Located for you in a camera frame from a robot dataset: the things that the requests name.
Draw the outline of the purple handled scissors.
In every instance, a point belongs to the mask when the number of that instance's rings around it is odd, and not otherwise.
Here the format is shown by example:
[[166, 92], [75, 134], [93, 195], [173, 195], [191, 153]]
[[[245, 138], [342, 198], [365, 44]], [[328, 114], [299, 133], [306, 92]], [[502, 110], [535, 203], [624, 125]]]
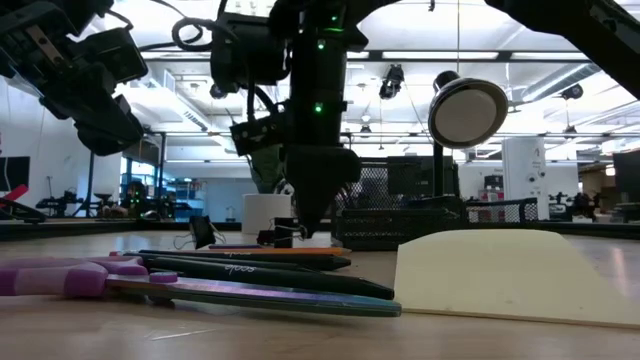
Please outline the purple handled scissors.
[[398, 317], [393, 300], [269, 285], [150, 273], [133, 256], [0, 260], [0, 296], [103, 296], [107, 291], [157, 299], [185, 300], [272, 310], [345, 316]]

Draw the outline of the white pillar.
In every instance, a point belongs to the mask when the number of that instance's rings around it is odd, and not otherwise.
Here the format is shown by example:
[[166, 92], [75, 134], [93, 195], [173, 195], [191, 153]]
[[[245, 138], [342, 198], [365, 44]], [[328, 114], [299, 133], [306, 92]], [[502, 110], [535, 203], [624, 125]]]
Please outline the white pillar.
[[535, 198], [536, 220], [549, 219], [549, 198], [544, 140], [513, 137], [502, 141], [506, 200]]

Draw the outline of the black light track bar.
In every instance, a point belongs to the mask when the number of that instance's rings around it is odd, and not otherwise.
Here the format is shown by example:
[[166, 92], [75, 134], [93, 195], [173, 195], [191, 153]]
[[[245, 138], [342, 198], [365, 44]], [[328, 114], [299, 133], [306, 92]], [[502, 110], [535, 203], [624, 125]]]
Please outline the black light track bar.
[[421, 62], [421, 63], [589, 63], [590, 59], [575, 51], [383, 51], [348, 52], [347, 59], [356, 62]]

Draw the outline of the black aluminium table frame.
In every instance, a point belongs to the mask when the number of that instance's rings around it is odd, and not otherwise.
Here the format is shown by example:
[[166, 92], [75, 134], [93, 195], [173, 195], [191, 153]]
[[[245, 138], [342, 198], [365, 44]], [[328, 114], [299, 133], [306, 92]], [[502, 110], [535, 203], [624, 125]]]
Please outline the black aluminium table frame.
[[[623, 223], [574, 223], [574, 222], [524, 222], [524, 223], [470, 223], [471, 229], [527, 229], [551, 231], [566, 235], [580, 235], [587, 237], [618, 238], [640, 240], [640, 224]], [[44, 222], [27, 224], [19, 221], [0, 222], [0, 241], [54, 238], [64, 236], [80, 236], [120, 232], [167, 232], [186, 233], [189, 225], [175, 222], [145, 222], [145, 221], [78, 221]], [[429, 234], [429, 229], [422, 230], [367, 230], [360, 226], [321, 225], [323, 232], [330, 231], [341, 241], [376, 241], [387, 240], [399, 242], [412, 240]]]

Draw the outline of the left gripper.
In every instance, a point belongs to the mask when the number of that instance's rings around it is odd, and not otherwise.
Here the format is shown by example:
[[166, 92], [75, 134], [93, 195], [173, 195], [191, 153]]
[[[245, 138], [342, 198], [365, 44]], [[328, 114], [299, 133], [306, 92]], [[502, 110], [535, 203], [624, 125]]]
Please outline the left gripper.
[[72, 118], [97, 156], [122, 152], [144, 135], [123, 95], [113, 98], [115, 35], [77, 38], [114, 0], [0, 0], [0, 75], [20, 77], [59, 119]]

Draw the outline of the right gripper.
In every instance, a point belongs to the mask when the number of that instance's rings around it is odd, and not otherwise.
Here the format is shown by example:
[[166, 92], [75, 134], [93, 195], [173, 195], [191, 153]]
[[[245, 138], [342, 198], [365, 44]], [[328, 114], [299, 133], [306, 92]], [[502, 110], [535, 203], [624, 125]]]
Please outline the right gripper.
[[338, 144], [347, 51], [336, 39], [299, 40], [291, 58], [285, 110], [230, 128], [236, 152], [248, 155], [270, 145], [289, 146], [285, 178], [294, 188], [304, 238], [319, 229], [325, 212], [348, 183], [361, 176], [358, 155]]

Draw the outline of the yellow sticky note pad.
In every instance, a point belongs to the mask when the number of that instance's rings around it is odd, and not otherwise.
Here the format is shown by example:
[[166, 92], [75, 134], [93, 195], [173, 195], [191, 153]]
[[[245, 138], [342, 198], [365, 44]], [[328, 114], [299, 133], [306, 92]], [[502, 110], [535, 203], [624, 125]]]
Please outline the yellow sticky note pad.
[[406, 312], [640, 329], [640, 304], [549, 231], [416, 238], [398, 248], [394, 291]]

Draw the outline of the black desk lamp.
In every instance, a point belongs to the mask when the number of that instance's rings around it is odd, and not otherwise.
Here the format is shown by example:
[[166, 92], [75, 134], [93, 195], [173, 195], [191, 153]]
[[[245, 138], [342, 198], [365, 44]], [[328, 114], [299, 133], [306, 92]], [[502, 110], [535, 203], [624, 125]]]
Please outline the black desk lamp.
[[428, 112], [433, 139], [433, 196], [444, 195], [444, 149], [467, 149], [491, 138], [504, 123], [508, 99], [498, 85], [444, 71], [433, 81]]

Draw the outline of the black background monitor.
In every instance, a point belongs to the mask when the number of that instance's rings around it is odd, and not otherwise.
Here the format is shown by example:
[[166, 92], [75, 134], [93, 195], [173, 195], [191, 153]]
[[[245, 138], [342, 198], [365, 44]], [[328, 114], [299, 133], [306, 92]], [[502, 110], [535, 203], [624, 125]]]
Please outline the black background monitor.
[[613, 154], [616, 189], [624, 202], [640, 202], [640, 150]]
[[[451, 156], [443, 158], [445, 195], [460, 195], [458, 165]], [[433, 196], [433, 157], [387, 158], [388, 192], [392, 195]]]

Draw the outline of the snake plant in white pot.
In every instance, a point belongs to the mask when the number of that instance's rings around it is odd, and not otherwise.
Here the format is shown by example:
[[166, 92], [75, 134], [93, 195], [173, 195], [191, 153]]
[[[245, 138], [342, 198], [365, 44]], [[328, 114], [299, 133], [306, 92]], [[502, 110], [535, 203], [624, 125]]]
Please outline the snake plant in white pot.
[[284, 164], [280, 160], [280, 144], [274, 144], [249, 152], [248, 138], [259, 136], [257, 126], [248, 121], [234, 124], [231, 138], [236, 152], [247, 160], [255, 190], [243, 195], [243, 234], [257, 235], [262, 230], [272, 230], [275, 219], [292, 216], [293, 188], [284, 177]]

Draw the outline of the orange pencil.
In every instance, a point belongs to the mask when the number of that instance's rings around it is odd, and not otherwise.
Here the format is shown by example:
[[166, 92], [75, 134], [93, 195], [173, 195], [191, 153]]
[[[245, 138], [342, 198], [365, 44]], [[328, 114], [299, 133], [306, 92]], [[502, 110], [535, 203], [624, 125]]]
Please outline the orange pencil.
[[301, 247], [301, 248], [210, 248], [207, 252], [252, 253], [252, 254], [279, 254], [279, 255], [336, 255], [343, 256], [351, 253], [350, 249], [339, 247]]

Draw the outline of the black wall screen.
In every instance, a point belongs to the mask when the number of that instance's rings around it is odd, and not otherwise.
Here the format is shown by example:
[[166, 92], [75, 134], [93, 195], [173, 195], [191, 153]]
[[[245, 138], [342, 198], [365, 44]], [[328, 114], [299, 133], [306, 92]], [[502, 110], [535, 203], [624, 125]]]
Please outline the black wall screen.
[[0, 192], [29, 186], [30, 160], [28, 156], [0, 157]]

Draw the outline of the black background rig frame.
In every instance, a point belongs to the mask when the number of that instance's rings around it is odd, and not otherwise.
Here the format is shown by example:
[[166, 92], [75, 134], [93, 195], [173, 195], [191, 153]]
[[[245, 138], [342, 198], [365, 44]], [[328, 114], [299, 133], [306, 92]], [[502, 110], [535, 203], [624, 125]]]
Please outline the black background rig frame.
[[118, 196], [99, 189], [93, 180], [92, 195], [99, 201], [90, 202], [89, 208], [96, 210], [98, 218], [173, 218], [173, 203], [164, 189], [166, 140], [165, 132], [146, 131], [137, 145], [124, 151], [126, 166]]

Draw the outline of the black mesh desk organizer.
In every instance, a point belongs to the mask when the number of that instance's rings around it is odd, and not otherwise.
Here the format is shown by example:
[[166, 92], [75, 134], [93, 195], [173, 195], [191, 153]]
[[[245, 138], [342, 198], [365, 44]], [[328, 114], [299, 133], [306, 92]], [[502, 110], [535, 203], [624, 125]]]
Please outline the black mesh desk organizer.
[[[470, 223], [536, 222], [537, 200], [469, 200], [460, 195], [424, 197], [388, 192], [387, 158], [363, 158], [360, 180], [341, 190], [331, 207], [333, 227], [362, 226], [369, 230], [422, 230], [432, 233], [468, 229]], [[399, 242], [387, 240], [341, 241], [357, 251], [395, 250]]]

